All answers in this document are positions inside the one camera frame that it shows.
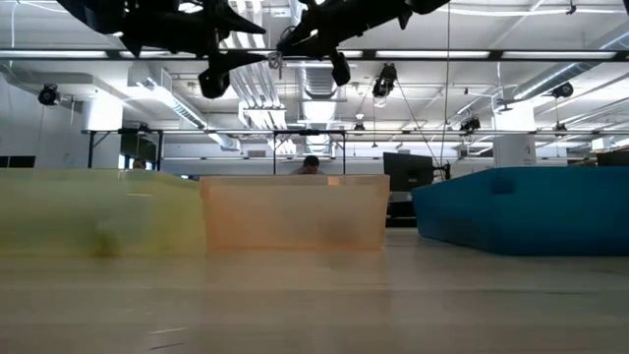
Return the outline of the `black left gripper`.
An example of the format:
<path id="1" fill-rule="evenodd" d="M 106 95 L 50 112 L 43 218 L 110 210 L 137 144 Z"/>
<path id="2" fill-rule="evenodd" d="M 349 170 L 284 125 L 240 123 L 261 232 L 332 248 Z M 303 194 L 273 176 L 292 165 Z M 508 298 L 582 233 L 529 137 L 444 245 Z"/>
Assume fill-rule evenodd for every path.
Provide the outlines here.
<path id="1" fill-rule="evenodd" d="M 201 93 L 218 98 L 229 87 L 229 71 L 265 60 L 264 55 L 250 52 L 220 54 L 219 42 L 230 30 L 265 34 L 263 27 L 240 16 L 226 0 L 201 0 L 201 9 L 195 13 L 182 12 L 177 5 L 159 6 L 152 0 L 127 14 L 121 40 L 135 57 L 150 46 L 207 58 L 208 68 L 199 74 Z"/>

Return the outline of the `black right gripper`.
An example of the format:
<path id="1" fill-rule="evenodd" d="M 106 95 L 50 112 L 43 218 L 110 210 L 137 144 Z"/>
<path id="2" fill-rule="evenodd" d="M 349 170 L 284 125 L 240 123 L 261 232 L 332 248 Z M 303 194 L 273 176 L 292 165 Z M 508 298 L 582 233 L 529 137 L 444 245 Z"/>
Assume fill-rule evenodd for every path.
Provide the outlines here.
<path id="1" fill-rule="evenodd" d="M 328 57 L 338 87 L 351 79 L 346 55 L 338 50 L 341 42 L 395 19 L 404 29 L 413 15 L 405 0 L 301 1 L 307 4 L 307 9 L 293 31 L 294 37 L 280 40 L 276 49 L 284 56 Z"/>

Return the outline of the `orange translucent plastic bin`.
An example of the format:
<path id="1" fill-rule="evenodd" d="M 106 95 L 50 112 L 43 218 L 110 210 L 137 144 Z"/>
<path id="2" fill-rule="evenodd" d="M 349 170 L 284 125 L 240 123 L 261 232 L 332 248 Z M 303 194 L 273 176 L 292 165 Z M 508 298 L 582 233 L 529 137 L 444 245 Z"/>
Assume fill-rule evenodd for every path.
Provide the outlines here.
<path id="1" fill-rule="evenodd" d="M 389 177 L 203 176 L 207 248 L 377 251 L 384 243 Z"/>

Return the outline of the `yellow translucent plastic bin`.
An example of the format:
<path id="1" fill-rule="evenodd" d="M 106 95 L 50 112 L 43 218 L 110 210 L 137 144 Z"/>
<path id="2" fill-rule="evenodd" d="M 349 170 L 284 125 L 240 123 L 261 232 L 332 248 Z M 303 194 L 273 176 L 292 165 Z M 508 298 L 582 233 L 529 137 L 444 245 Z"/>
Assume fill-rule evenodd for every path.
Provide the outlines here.
<path id="1" fill-rule="evenodd" d="M 198 183 L 117 169 L 0 169 L 0 256 L 202 257 Z"/>

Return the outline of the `teal plastic bin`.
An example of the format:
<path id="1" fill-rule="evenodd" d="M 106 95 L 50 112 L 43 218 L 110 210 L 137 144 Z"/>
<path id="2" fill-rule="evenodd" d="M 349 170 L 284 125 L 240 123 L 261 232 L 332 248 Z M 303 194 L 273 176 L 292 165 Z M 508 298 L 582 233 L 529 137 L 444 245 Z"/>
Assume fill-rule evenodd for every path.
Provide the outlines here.
<path id="1" fill-rule="evenodd" d="M 509 256 L 629 256 L 629 167 L 507 167 L 412 192 L 420 236 Z"/>

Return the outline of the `black computer monitor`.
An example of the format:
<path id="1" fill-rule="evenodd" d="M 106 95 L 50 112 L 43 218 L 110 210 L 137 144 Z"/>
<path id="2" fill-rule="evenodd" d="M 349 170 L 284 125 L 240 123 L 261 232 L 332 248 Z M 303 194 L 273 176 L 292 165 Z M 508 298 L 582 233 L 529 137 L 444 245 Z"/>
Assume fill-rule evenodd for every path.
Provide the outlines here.
<path id="1" fill-rule="evenodd" d="M 385 152 L 383 171 L 389 176 L 389 187 L 392 192 L 410 192 L 433 182 L 430 156 Z"/>

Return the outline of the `white building column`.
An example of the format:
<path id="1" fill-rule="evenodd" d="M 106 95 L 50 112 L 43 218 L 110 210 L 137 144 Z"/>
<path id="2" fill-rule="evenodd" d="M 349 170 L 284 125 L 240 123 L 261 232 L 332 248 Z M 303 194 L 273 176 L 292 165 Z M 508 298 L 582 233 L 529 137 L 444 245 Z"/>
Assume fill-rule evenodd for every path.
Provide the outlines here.
<path id="1" fill-rule="evenodd" d="M 496 131 L 509 131 L 493 139 L 493 158 L 496 167 L 535 165 L 537 161 L 534 106 L 523 101 L 500 107 L 494 112 L 493 127 Z"/>

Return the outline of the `silver ceiling duct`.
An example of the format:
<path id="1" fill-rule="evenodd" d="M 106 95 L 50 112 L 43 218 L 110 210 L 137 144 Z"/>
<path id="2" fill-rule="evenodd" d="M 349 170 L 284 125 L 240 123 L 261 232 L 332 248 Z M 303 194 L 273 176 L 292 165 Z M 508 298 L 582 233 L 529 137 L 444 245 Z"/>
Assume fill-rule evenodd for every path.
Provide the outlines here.
<path id="1" fill-rule="evenodd" d="M 303 98 L 327 100 L 338 93 L 331 67 L 306 67 L 300 69 L 300 85 Z"/>

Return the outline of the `black background table frame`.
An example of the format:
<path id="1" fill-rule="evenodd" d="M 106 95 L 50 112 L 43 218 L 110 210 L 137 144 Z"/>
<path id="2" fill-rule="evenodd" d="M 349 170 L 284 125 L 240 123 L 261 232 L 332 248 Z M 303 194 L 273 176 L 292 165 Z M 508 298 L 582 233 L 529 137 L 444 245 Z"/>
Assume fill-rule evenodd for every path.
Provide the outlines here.
<path id="1" fill-rule="evenodd" d="M 342 173 L 345 174 L 347 171 L 346 167 L 346 145 L 347 145 L 347 136 L 348 131 L 345 130 L 317 130 L 317 129 L 302 129 L 302 130 L 251 130 L 251 129 L 241 129 L 241 130 L 230 130 L 230 129 L 204 129 L 204 130 L 163 130 L 163 129 L 133 129 L 133 128 L 120 128 L 116 130 L 81 130 L 82 134 L 89 135 L 88 139 L 88 157 L 87 157 L 87 167 L 92 168 L 93 166 L 93 151 L 96 146 L 96 135 L 104 135 L 109 136 L 111 134 L 116 135 L 157 135 L 158 136 L 158 144 L 157 144 L 157 152 L 156 152 L 156 168 L 158 170 L 161 169 L 161 161 L 164 159 L 163 148 L 165 145 L 165 136 L 166 135 L 218 135 L 218 136 L 271 136 L 272 137 L 272 167 L 273 173 L 276 173 L 276 161 L 277 161 L 277 137 L 280 135 L 285 136 L 286 138 L 291 137 L 292 135 L 298 135 L 301 137 L 313 137 L 313 136 L 322 136 L 322 135 L 338 135 L 341 137 L 341 149 L 343 151 L 342 156 Z"/>

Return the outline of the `black metal rig frame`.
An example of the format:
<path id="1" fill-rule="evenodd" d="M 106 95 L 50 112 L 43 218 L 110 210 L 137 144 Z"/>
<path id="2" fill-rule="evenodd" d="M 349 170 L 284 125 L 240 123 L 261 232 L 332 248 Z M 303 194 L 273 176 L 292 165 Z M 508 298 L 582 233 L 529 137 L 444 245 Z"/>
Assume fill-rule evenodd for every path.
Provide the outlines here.
<path id="1" fill-rule="evenodd" d="M 629 62 L 625 50 L 480 50 L 480 49 L 345 49 L 351 61 L 456 61 L 456 62 Z M 0 60 L 131 61 L 136 57 L 122 49 L 27 49 L 0 48 Z"/>

